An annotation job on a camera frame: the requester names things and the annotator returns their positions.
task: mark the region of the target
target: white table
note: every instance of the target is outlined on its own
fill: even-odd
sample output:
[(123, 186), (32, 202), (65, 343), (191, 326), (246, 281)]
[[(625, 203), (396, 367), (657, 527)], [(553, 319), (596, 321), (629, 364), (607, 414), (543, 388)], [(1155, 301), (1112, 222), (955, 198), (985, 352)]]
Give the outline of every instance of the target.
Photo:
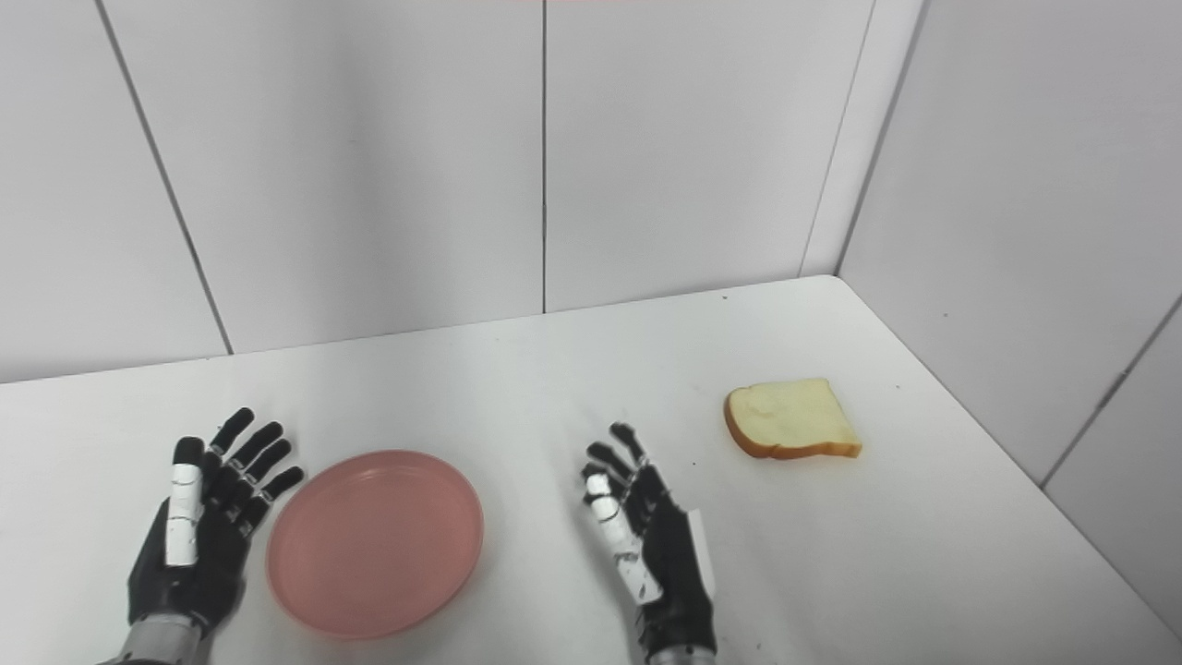
[[(808, 377), (832, 382), (862, 457), (743, 455), (722, 423), (727, 392)], [(632, 612), (579, 503), (583, 448), (616, 419), (704, 513), (721, 663), (1182, 661), (1173, 633), (827, 276), (0, 386), (6, 661), (117, 650), (174, 443), (241, 405), (282, 422), (313, 474), (382, 448), (449, 461), (480, 494), (486, 542), (440, 614), (343, 645), (274, 605), (265, 528), (216, 664), (635, 663)]]

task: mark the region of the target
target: white finger segment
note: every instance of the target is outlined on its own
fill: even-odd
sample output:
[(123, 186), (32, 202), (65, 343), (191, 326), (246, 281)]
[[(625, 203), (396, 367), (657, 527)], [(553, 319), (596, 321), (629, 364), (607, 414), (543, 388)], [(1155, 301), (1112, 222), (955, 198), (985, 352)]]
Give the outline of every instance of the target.
[(587, 494), (596, 497), (591, 502), (591, 513), (599, 522), (599, 532), (611, 550), (611, 556), (616, 562), (616, 572), (624, 580), (628, 593), (631, 594), (636, 605), (647, 605), (658, 600), (664, 594), (664, 589), (652, 579), (652, 573), (644, 565), (644, 558), (641, 555), (643, 542), (629, 527), (628, 517), (621, 510), (619, 502), (611, 496), (608, 476), (589, 477), (586, 488)]
[(706, 595), (714, 600), (717, 582), (714, 580), (714, 565), (710, 562), (710, 550), (706, 547), (706, 524), (702, 523), (702, 511), (689, 511), (689, 535), (694, 539), (694, 556), (697, 559), (697, 574), (702, 578)]
[(201, 517), (201, 468), (173, 465), (173, 494), (164, 524), (164, 566), (197, 562), (197, 520)]

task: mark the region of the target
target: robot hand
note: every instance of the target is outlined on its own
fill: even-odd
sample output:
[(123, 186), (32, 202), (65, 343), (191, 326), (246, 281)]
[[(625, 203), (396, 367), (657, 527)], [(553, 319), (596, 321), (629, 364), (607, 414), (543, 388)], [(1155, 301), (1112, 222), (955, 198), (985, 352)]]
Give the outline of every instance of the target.
[(234, 611), (251, 535), (271, 504), (304, 480), (304, 471), (292, 467), (260, 488), (291, 452), (278, 423), (226, 458), (253, 420), (251, 410), (239, 410), (208, 450), (193, 437), (177, 443), (173, 496), (156, 511), (128, 579), (131, 634), (118, 661), (187, 665), (200, 639)]
[(611, 426), (625, 463), (608, 444), (587, 448), (584, 503), (591, 507), (619, 576), (639, 606), (637, 624), (649, 665), (713, 664), (714, 573), (697, 511), (673, 502), (631, 428)]

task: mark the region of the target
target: toast slice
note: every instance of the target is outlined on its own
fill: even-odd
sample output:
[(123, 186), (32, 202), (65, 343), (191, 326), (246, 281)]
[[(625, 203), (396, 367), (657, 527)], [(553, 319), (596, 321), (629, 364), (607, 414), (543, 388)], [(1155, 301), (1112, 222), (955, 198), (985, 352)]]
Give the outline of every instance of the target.
[(862, 452), (862, 442), (825, 379), (738, 389), (727, 396), (723, 415), (730, 436), (752, 457), (858, 457)]

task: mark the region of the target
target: white tiled wall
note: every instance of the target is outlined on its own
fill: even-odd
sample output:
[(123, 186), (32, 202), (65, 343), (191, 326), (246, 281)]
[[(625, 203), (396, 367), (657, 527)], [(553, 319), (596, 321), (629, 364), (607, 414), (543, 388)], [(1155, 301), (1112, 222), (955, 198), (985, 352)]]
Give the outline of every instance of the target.
[(225, 353), (91, 2), (0, 2), (0, 383)]
[(551, 2), (548, 307), (795, 276), (872, 4)]
[(933, 1), (840, 275), (1035, 481), (1182, 283), (1182, 5)]
[(235, 352), (541, 311), (541, 4), (111, 0)]
[(1046, 490), (1182, 634), (1180, 397), (1182, 318), (1175, 315)]
[(831, 269), (917, 4), (105, 0), (183, 226), (99, 5), (6, 5), (0, 382), (225, 353), (182, 228), (235, 352)]

